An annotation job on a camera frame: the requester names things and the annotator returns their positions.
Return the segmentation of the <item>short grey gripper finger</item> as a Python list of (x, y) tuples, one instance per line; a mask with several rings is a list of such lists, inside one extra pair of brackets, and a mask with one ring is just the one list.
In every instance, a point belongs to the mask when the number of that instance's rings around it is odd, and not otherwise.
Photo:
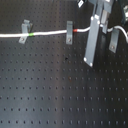
[(107, 33), (109, 16), (110, 16), (110, 13), (107, 12), (106, 10), (103, 10), (102, 17), (101, 17), (101, 24), (103, 25), (102, 32), (104, 34)]

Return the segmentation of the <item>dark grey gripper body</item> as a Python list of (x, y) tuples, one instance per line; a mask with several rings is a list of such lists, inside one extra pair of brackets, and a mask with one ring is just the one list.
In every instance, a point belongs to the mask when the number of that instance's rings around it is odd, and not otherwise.
[(103, 10), (111, 12), (115, 0), (88, 0), (94, 5), (93, 14), (100, 15)]

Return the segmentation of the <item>long grey gripper finger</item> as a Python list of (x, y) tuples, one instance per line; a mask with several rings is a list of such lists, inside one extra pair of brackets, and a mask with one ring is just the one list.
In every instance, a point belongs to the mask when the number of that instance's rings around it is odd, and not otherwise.
[(99, 28), (100, 28), (100, 17), (98, 15), (94, 15), (91, 17), (90, 30), (89, 30), (87, 46), (84, 56), (84, 61), (90, 67), (93, 66)]

